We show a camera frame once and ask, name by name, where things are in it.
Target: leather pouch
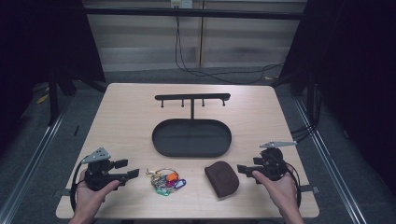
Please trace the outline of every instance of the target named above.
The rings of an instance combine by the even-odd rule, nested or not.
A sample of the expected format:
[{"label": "leather pouch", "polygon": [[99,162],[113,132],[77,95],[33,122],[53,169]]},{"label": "leather pouch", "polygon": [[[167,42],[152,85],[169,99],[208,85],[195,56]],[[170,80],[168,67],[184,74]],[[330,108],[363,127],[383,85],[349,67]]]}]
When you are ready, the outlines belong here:
[{"label": "leather pouch", "polygon": [[205,174],[219,198],[235,193],[239,187],[238,176],[225,161],[217,161],[206,167]]}]

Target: hand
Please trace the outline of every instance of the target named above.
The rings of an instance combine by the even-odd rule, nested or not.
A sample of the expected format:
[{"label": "hand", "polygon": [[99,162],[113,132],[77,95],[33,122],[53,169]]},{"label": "hand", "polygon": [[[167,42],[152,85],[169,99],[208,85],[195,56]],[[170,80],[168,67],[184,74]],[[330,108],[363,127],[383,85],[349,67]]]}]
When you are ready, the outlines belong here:
[{"label": "hand", "polygon": [[[84,178],[85,170],[81,172],[79,181],[82,181]],[[88,188],[85,181],[80,182],[76,190],[76,211],[69,223],[91,223],[101,204],[105,201],[106,195],[118,187],[119,184],[120,181],[114,180],[101,190],[93,191]]]},{"label": "hand", "polygon": [[297,189],[289,173],[285,173],[277,181],[270,180],[258,171],[253,171],[252,174],[268,190],[271,200],[279,208],[279,213],[285,218],[286,223],[304,223],[297,205]]}]

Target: handheld controller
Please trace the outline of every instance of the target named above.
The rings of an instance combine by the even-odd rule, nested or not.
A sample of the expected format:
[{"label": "handheld controller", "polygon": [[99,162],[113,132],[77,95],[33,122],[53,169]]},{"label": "handheld controller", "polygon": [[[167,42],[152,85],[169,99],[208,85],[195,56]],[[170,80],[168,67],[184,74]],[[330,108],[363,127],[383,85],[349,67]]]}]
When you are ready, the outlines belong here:
[{"label": "handheld controller", "polygon": [[293,172],[289,170],[288,165],[290,167],[292,166],[283,160],[282,151],[280,151],[280,149],[278,148],[278,147],[292,146],[292,145],[297,145],[297,143],[269,142],[267,144],[261,145],[260,147],[267,147],[267,149],[263,150],[260,153],[262,155],[260,158],[259,157],[253,158],[253,163],[258,166],[247,167],[246,165],[238,164],[237,168],[238,168],[238,173],[245,174],[247,177],[254,178],[253,171],[258,171],[263,175],[267,176],[272,181],[277,181],[281,179],[286,173],[289,173],[296,186],[297,204],[300,207],[301,204],[300,178],[296,179]]},{"label": "handheld controller", "polygon": [[109,173],[113,168],[119,169],[128,165],[128,160],[121,161],[110,161],[110,154],[103,148],[96,149],[91,155],[84,158],[75,171],[72,188],[70,189],[70,203],[73,211],[76,209],[76,190],[79,184],[76,183],[78,170],[81,164],[88,164],[88,169],[85,172],[85,178],[83,181],[87,183],[89,189],[97,191],[104,188],[108,183],[113,180],[119,180],[119,186],[125,186],[126,182],[130,179],[139,176],[139,169],[135,169],[127,172],[126,174],[115,174]]}]

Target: black tray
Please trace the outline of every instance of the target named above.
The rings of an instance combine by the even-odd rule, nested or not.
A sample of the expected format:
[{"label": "black tray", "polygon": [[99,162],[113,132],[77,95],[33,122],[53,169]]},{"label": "black tray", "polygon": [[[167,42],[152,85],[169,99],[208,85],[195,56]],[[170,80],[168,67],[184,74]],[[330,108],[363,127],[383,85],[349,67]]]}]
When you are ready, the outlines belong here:
[{"label": "black tray", "polygon": [[167,119],[152,132],[155,149],[167,157],[218,157],[231,140],[227,125],[215,119]]}]

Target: gray floor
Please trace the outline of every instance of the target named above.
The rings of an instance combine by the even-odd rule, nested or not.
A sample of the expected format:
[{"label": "gray floor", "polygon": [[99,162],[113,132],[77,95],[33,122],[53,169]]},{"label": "gray floor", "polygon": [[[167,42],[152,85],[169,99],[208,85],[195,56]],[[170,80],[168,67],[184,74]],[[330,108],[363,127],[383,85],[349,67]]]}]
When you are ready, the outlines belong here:
[{"label": "gray floor", "polygon": [[[213,68],[206,69],[206,71],[223,72],[235,69],[246,70],[245,68]],[[264,76],[274,77],[278,72],[279,70],[276,69],[270,70],[265,72]],[[247,83],[258,78],[259,81],[252,85],[266,85],[271,82],[271,80],[260,78],[260,74],[217,76],[219,77],[235,83]],[[107,73],[106,78],[107,84],[112,82],[231,84],[213,77],[195,77],[176,69]],[[67,220],[60,220],[55,216],[60,199],[53,194],[56,190],[64,189],[103,97],[102,93],[84,84],[76,83],[76,85],[78,91],[75,96],[65,97],[60,93],[61,105],[67,105],[69,101],[70,104],[64,111],[62,123],[50,142],[43,161],[38,164],[38,170],[32,176],[32,182],[21,204],[18,204],[18,210],[12,216],[12,223],[67,223]],[[0,169],[3,171],[0,177],[1,207],[5,205],[7,198],[15,189],[20,176],[48,129],[49,102],[46,101],[41,105],[35,103],[42,93],[39,87],[37,89],[34,100],[21,119],[18,134],[8,146],[8,153],[0,159]],[[290,130],[297,130],[304,126],[295,103],[297,99],[290,95],[289,86],[279,86],[276,88],[276,94]],[[361,157],[354,143],[345,139],[342,127],[326,106],[322,108],[318,130],[366,222],[392,223],[396,219],[395,198],[375,171]],[[297,149],[311,185],[319,189],[319,193],[315,196],[320,214],[305,222],[354,223],[311,137],[308,136],[300,142]],[[99,220],[97,223],[120,223],[120,220]],[[273,222],[262,220],[261,223]]]}]

